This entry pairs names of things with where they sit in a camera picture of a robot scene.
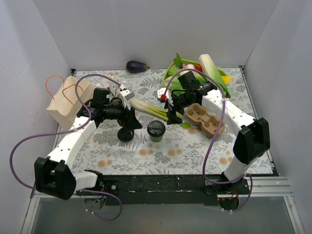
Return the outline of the brown pulp cup carrier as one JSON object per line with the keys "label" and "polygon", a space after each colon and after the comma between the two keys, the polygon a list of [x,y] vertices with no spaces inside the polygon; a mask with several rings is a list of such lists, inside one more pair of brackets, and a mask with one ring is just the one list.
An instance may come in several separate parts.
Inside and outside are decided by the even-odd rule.
{"label": "brown pulp cup carrier", "polygon": [[194,103],[190,105],[184,113],[186,119],[201,128],[201,130],[208,136],[213,137],[220,124],[220,119],[214,115],[208,114],[206,108]]}

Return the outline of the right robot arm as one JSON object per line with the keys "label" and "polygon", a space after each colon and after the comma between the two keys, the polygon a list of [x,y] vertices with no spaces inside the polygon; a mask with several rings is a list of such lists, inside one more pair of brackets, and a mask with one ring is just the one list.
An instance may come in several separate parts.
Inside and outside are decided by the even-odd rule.
{"label": "right robot arm", "polygon": [[157,97],[165,103],[167,124],[181,124],[177,113],[192,104],[200,104],[220,116],[220,123],[225,123],[235,134],[234,157],[221,174],[219,180],[207,179],[213,190],[233,193],[242,183],[250,166],[270,149],[269,123],[264,118],[256,119],[232,104],[225,98],[220,84],[208,77],[200,83],[195,78],[194,69],[183,69],[176,73],[182,86],[182,94],[177,96],[169,87],[161,88]]}

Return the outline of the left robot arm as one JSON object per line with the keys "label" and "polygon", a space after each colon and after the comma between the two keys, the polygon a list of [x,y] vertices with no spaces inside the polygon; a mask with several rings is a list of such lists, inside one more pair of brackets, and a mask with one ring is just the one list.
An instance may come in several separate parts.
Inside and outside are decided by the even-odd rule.
{"label": "left robot arm", "polygon": [[67,134],[55,149],[45,158],[35,161],[36,189],[48,195],[68,200],[76,191],[88,189],[91,194],[98,195],[103,191],[103,175],[100,172],[86,170],[72,173],[73,162],[85,141],[105,120],[116,120],[121,126],[117,137],[122,142],[129,142],[134,131],[142,125],[135,116],[133,107],[127,102],[134,97],[131,90],[120,90],[117,97],[109,98],[110,90],[96,88],[90,101],[90,109],[84,107],[78,112]]}

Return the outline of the brown paper takeout bag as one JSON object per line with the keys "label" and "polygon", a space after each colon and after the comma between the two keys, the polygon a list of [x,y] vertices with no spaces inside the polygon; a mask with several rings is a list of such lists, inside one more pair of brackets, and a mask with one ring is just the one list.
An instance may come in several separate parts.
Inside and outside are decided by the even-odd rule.
{"label": "brown paper takeout bag", "polygon": [[82,80],[76,87],[77,81],[78,79],[74,76],[64,79],[59,90],[51,95],[51,102],[46,108],[54,120],[66,131],[73,126],[77,113],[82,107],[78,98],[86,102],[93,97],[92,83],[89,80]]}

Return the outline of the green leafy lettuce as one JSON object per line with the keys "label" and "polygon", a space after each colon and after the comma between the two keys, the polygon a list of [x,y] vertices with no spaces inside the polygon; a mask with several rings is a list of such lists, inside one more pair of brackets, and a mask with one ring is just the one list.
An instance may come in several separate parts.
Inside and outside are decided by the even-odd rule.
{"label": "green leafy lettuce", "polygon": [[[168,82],[171,80],[172,76],[171,77],[168,77],[166,78],[164,81],[163,81],[163,86],[164,87],[167,87],[168,85]],[[181,83],[179,82],[178,80],[179,76],[175,77],[172,82],[170,83],[169,85],[169,92],[171,93],[172,91],[174,92],[174,94],[176,96],[179,96],[181,94],[183,94],[185,92],[185,89],[182,88],[182,85]]]}

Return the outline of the green onion bunch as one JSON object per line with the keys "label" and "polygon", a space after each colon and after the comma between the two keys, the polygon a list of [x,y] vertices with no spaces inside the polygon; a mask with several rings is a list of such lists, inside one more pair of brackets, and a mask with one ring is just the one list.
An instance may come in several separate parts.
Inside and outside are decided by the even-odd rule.
{"label": "green onion bunch", "polygon": [[167,109],[156,107],[138,98],[131,99],[130,105],[134,107],[136,110],[150,114],[154,117],[157,117],[158,119],[162,119],[165,122],[167,122],[167,120],[169,119],[167,117],[167,113],[168,113]]}

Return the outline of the grey cup of straws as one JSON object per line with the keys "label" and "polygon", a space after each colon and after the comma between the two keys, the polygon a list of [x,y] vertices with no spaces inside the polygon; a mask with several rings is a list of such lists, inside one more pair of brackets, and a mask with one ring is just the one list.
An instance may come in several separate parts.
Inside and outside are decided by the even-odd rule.
{"label": "grey cup of straws", "polygon": [[109,89],[111,97],[119,97],[119,93],[125,89],[123,84],[117,85],[116,83],[109,81]]}

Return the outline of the green vegetable tray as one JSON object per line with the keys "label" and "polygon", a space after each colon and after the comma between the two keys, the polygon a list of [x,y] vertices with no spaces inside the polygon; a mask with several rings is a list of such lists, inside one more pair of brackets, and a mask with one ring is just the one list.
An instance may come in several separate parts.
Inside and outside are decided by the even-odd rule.
{"label": "green vegetable tray", "polygon": [[[176,74],[178,71],[184,69],[184,68],[192,68],[192,69],[195,69],[195,65],[199,64],[199,62],[195,62],[195,61],[191,61],[191,60],[186,60],[186,59],[182,59],[182,58],[175,58],[173,63],[169,66],[169,68],[167,69],[165,75],[164,75],[164,78],[163,78],[163,81],[168,78],[168,77],[171,77],[173,76],[174,74]],[[181,76],[182,74],[186,73],[188,71],[185,71],[185,72],[181,72],[179,73],[177,76]],[[219,72],[221,75],[227,75],[224,71],[220,70],[219,69]],[[195,75],[195,78],[197,80],[200,81],[200,83],[203,83],[205,81],[208,81],[207,78],[203,77],[202,75],[200,75],[199,73],[197,72],[193,72],[194,75]]]}

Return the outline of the floral table mat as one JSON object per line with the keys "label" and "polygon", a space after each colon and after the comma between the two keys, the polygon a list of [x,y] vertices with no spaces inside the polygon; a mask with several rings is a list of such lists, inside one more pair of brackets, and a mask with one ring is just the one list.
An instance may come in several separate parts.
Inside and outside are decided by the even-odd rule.
{"label": "floral table mat", "polygon": [[[239,68],[221,68],[232,80],[228,84],[231,102],[243,112],[255,117],[251,100]],[[166,69],[151,69],[140,74],[126,70],[76,71],[75,77],[87,74],[113,76],[117,82],[133,90],[135,97],[151,105],[163,108],[157,100],[157,90],[162,87]],[[153,142],[147,133],[147,125],[160,120],[153,115],[136,110],[136,118],[143,128],[135,130],[134,138],[127,143],[117,138],[120,126],[115,120],[106,120],[88,138],[76,156],[72,172],[96,170],[104,175],[164,175],[202,174],[203,160],[211,138],[192,125],[183,129],[179,125],[166,125],[166,132],[160,142]],[[222,173],[234,158],[235,135],[228,126],[214,142],[209,154],[206,173]],[[270,159],[265,153],[249,168],[250,174],[273,174]]]}

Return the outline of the long napa cabbage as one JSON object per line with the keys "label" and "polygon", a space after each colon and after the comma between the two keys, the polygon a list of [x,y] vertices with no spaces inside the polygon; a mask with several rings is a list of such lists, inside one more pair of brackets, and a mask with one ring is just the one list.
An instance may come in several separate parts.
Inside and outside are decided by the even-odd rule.
{"label": "long napa cabbage", "polygon": [[227,85],[224,83],[222,80],[222,76],[227,76],[227,75],[221,75],[219,72],[219,69],[215,66],[213,60],[208,54],[202,54],[199,56],[199,64],[202,68],[202,71],[206,73],[210,78],[215,80],[220,84],[220,86],[223,88],[225,92],[225,97],[230,98],[230,92],[228,90]]}

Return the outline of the purple eggplant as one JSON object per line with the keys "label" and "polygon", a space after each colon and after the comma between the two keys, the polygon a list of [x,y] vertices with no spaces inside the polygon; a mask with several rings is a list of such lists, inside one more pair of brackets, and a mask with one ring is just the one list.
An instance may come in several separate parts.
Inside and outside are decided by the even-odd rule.
{"label": "purple eggplant", "polygon": [[126,70],[129,73],[141,73],[145,72],[149,68],[150,67],[147,64],[135,60],[128,61],[126,64]]}

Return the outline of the yellow pepper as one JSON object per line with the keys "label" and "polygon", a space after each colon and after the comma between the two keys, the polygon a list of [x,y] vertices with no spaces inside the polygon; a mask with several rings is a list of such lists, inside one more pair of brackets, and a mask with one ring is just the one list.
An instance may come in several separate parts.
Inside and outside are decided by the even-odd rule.
{"label": "yellow pepper", "polygon": [[232,80],[232,77],[230,77],[230,76],[222,76],[221,78],[226,85],[228,85]]}

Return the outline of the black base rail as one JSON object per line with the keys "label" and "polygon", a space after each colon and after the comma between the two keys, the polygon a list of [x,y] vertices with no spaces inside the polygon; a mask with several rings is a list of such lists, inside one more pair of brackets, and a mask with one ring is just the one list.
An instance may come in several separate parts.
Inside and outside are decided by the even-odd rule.
{"label": "black base rail", "polygon": [[202,175],[101,175],[96,186],[81,189],[78,195],[109,193],[106,205],[203,204],[217,206],[218,196],[235,192],[247,195],[246,179],[234,185],[213,185]]}

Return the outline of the aluminium frame rail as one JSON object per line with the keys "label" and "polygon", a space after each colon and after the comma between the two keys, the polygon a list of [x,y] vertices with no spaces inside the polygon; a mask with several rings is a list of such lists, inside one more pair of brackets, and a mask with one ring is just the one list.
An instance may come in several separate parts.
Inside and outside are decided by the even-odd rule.
{"label": "aluminium frame rail", "polygon": [[[253,189],[251,196],[254,197],[293,196],[293,190],[286,176],[253,177]],[[32,192],[30,198],[56,198],[56,197],[40,193],[38,191],[34,191]],[[93,195],[91,193],[85,194],[78,193],[73,194],[71,198],[100,198],[100,195]]]}

